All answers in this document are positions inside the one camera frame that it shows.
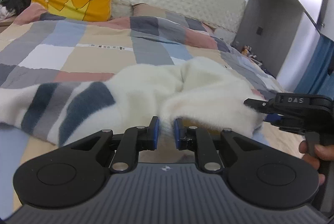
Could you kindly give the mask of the person right hand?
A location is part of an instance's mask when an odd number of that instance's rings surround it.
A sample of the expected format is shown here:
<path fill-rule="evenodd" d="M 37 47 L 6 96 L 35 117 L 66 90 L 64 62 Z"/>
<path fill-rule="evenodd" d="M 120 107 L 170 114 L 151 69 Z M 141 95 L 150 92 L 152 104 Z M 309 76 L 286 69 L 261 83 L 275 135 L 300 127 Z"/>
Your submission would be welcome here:
<path fill-rule="evenodd" d="M 300 143 L 298 150 L 301 154 L 303 154 L 302 159 L 309 163 L 315 170 L 319 170 L 320 160 L 333 162 L 333 145 L 322 146 L 320 144 L 316 144 L 314 147 L 314 152 L 316 154 L 315 157 L 308 154 L 307 142 L 305 140 Z"/>

